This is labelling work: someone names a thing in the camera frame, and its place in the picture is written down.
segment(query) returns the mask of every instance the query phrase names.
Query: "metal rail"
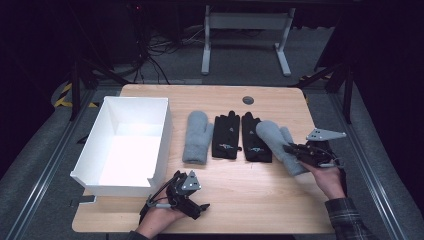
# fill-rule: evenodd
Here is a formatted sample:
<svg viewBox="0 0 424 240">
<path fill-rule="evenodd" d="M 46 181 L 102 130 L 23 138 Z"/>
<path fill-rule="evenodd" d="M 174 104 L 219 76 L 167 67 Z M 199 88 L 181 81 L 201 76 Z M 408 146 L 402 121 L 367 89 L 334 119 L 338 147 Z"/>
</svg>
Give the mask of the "metal rail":
<svg viewBox="0 0 424 240">
<path fill-rule="evenodd" d="M 367 184 L 371 196 L 380 212 L 381 218 L 386 225 L 387 231 L 391 239 L 407 240 L 408 237 L 403 232 L 399 222 L 393 212 L 390 200 L 382 186 L 376 173 L 372 170 L 368 158 L 361 146 L 361 142 L 355 133 L 352 125 L 347 124 L 343 115 L 341 100 L 337 97 L 337 94 L 328 94 L 333 107 L 336 109 L 336 115 L 342 123 L 343 128 L 350 140 L 353 150 L 357 156 L 359 169 L 364 177 L 365 183 Z"/>
<path fill-rule="evenodd" d="M 44 194 L 46 193 L 60 163 L 63 160 L 64 152 L 68 146 L 69 139 L 72 137 L 72 134 L 74 133 L 76 126 L 78 126 L 84 111 L 87 109 L 87 106 L 91 102 L 93 95 L 94 90 L 87 90 L 87 92 L 84 93 L 81 104 L 82 109 L 73 121 L 68 122 L 60 141 L 58 142 L 52 156 L 50 157 L 49 162 L 46 164 L 46 167 L 38 178 L 37 183 L 34 185 L 31 194 L 29 195 L 18 218 L 9 231 L 6 240 L 18 240 L 22 239 L 24 236 L 32 217 L 40 205 Z"/>
</svg>

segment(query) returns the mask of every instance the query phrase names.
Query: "metal frame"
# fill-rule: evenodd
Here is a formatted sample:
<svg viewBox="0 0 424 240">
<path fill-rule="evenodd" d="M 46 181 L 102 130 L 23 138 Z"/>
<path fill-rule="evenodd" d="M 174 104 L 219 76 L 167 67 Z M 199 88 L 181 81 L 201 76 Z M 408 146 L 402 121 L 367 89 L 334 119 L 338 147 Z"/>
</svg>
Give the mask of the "metal frame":
<svg viewBox="0 0 424 240">
<path fill-rule="evenodd" d="M 88 90 L 85 92 L 82 99 L 82 108 L 78 111 L 78 114 L 75 116 L 73 121 L 69 121 L 64 133 L 59 140 L 52 156 L 49 159 L 46 167 L 44 168 L 41 176 L 38 178 L 38 181 L 35 183 L 32 188 L 31 194 L 28 197 L 25 205 L 23 206 L 18 218 L 10 229 L 6 239 L 22 239 L 26 229 L 28 228 L 32 217 L 37 211 L 38 206 L 43 200 L 44 194 L 47 192 L 47 189 L 53 180 L 53 177 L 59 168 L 60 163 L 64 158 L 65 150 L 69 144 L 75 128 L 78 126 L 79 122 L 82 119 L 82 116 L 91 102 L 94 96 L 94 90 Z"/>
<path fill-rule="evenodd" d="M 342 113 L 342 104 L 338 99 L 337 94 L 332 93 L 328 94 L 328 96 L 330 98 L 333 108 L 336 109 L 335 112 L 337 113 L 339 122 L 342 124 L 347 135 L 349 136 L 348 139 L 350 140 L 353 150 L 357 156 L 356 159 L 358 160 L 357 163 L 359 170 L 361 171 L 365 183 L 368 186 L 368 189 L 374 200 L 374 204 L 377 206 L 377 209 L 380 212 L 381 219 L 386 225 L 387 232 L 389 233 L 390 238 L 396 240 L 409 239 L 402 230 L 402 227 L 395 216 L 392 204 L 390 203 L 390 200 L 386 194 L 386 191 L 384 190 L 383 185 L 381 184 L 377 174 L 372 170 L 372 167 L 369 164 L 367 155 L 364 152 L 364 149 L 361 145 L 358 136 L 356 135 L 355 130 L 353 129 L 353 126 L 347 123 L 344 119 Z"/>
<path fill-rule="evenodd" d="M 206 6 L 205 11 L 205 47 L 203 50 L 202 74 L 209 74 L 211 58 L 211 29 L 268 29 L 283 31 L 279 43 L 275 43 L 283 75 L 291 76 L 289 64 L 284 54 L 284 46 L 293 22 L 294 8 L 290 8 L 288 13 L 221 13 L 211 12 L 210 6 Z"/>
</svg>

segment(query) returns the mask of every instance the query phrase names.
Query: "metal stand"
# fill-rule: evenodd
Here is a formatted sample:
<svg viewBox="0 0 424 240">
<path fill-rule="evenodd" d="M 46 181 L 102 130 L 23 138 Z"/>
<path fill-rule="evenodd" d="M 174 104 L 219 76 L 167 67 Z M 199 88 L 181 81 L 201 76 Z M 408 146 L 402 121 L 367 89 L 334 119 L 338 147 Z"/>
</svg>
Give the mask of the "metal stand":
<svg viewBox="0 0 424 240">
<path fill-rule="evenodd" d="M 291 75 L 284 46 L 293 21 L 295 9 L 291 8 L 288 13 L 220 13 L 210 12 L 210 6 L 206 6 L 205 12 L 205 47 L 203 50 L 202 74 L 209 74 L 211 57 L 210 30 L 215 29 L 268 29 L 282 30 L 282 38 L 275 43 L 275 51 L 280 61 L 283 75 Z"/>
<path fill-rule="evenodd" d="M 96 89 L 98 85 L 98 80 L 93 74 L 93 70 L 99 71 L 103 75 L 121 84 L 122 86 L 126 84 L 134 84 L 109 71 L 108 69 L 101 67 L 93 61 L 80 58 L 79 61 L 76 61 L 72 66 L 72 115 L 70 121 L 75 119 L 81 109 L 80 80 L 84 83 L 86 89 Z"/>
<path fill-rule="evenodd" d="M 288 87 L 296 87 L 296 88 L 304 88 L 309 84 L 316 82 L 322 77 L 333 73 L 325 86 L 325 90 L 328 93 L 337 93 L 340 89 L 343 82 L 345 82 L 345 92 L 344 92 L 344 100 L 343 100 L 343 115 L 348 124 L 351 124 L 350 120 L 350 107 L 351 107 L 351 99 L 352 99 L 352 91 L 353 91 L 353 77 L 352 72 L 349 66 L 346 64 L 336 64 L 334 66 L 328 67 L 311 77 L 306 77 L 304 81 L 301 81 L 297 84 L 290 85 Z"/>
</svg>

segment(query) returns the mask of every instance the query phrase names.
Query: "person's arm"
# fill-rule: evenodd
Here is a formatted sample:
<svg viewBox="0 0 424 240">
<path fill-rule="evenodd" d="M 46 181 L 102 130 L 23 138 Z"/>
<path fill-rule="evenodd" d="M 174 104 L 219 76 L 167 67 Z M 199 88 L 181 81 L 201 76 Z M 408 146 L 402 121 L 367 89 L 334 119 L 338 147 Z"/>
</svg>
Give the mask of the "person's arm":
<svg viewBox="0 0 424 240">
<path fill-rule="evenodd" d="M 306 163 L 300 163 L 312 173 L 318 187 L 329 199 L 325 202 L 325 206 L 338 240 L 378 239 L 364 225 L 352 199 L 346 197 L 338 168 L 315 168 Z"/>
<path fill-rule="evenodd" d="M 166 189 L 164 189 L 156 198 L 161 199 L 159 200 L 160 203 L 168 203 L 165 191 Z M 171 208 L 150 208 L 137 229 L 128 234 L 127 240 L 152 239 L 172 223 L 186 216 L 187 215 L 181 211 Z"/>
</svg>

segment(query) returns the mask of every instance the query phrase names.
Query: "black glove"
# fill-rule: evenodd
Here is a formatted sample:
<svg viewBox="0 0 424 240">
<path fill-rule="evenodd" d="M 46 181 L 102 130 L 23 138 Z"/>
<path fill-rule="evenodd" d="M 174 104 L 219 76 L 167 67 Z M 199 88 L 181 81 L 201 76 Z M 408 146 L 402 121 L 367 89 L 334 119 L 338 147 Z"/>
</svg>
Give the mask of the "black glove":
<svg viewBox="0 0 424 240">
<path fill-rule="evenodd" d="M 241 135 L 243 137 L 243 149 L 246 159 L 250 162 L 272 162 L 272 152 L 266 143 L 256 135 L 256 125 L 259 118 L 253 118 L 251 112 L 247 112 L 241 118 Z"/>
<path fill-rule="evenodd" d="M 236 159 L 237 151 L 239 150 L 239 130 L 240 116 L 236 115 L 234 111 L 230 111 L 228 117 L 225 115 L 215 117 L 212 157 Z"/>
</svg>

